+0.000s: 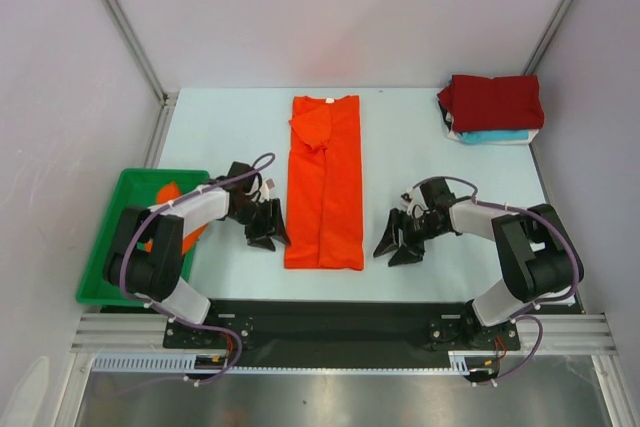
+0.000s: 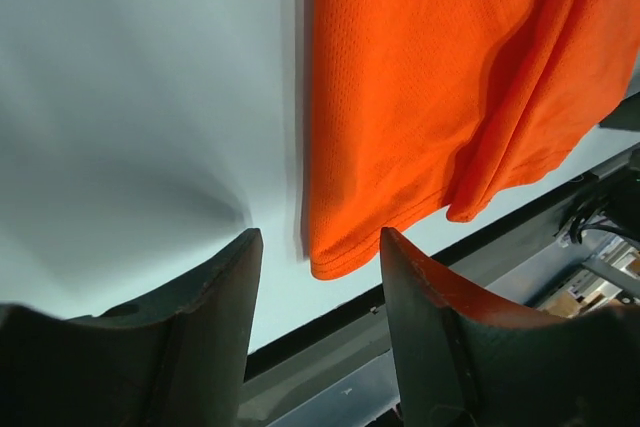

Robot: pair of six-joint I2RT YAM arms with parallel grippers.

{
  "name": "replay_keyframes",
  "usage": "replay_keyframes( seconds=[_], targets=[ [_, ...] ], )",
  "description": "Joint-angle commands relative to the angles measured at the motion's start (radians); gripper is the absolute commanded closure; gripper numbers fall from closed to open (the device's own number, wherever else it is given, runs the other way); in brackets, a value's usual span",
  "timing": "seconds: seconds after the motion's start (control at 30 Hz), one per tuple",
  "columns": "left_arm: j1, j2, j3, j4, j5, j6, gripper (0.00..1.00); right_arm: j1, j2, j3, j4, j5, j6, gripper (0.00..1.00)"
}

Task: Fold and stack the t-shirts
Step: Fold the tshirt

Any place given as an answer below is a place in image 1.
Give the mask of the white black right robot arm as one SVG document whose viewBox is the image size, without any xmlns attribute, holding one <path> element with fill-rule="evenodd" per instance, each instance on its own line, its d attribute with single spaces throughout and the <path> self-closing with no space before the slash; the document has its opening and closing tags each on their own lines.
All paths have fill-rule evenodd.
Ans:
<svg viewBox="0 0 640 427">
<path fill-rule="evenodd" d="M 446 234 L 470 234 L 494 243 L 501 279 L 467 302 L 452 328 L 430 329 L 432 349 L 488 347 L 511 324 L 542 304 L 574 296 L 584 267 L 556 210 L 549 204 L 529 208 L 491 203 L 476 192 L 459 197 L 452 176 L 424 179 L 390 210 L 374 249 L 391 267 L 419 263 L 428 241 Z"/>
</svg>

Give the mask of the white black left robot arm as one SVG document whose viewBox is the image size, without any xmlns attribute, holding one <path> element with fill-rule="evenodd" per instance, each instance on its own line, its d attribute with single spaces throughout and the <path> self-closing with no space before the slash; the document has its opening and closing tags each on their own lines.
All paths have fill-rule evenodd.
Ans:
<svg viewBox="0 0 640 427">
<path fill-rule="evenodd" d="M 209 315 L 209 298 L 182 278 L 184 259 L 214 221 L 241 225 L 250 247 L 273 252 L 277 242 L 291 245 L 281 202 L 271 195 L 273 181 L 261 170 L 256 162 L 235 161 L 227 174 L 185 194 L 165 192 L 150 207 L 124 208 L 106 255 L 104 280 L 186 323 L 185 332 L 197 345 L 214 344 L 221 323 Z"/>
</svg>

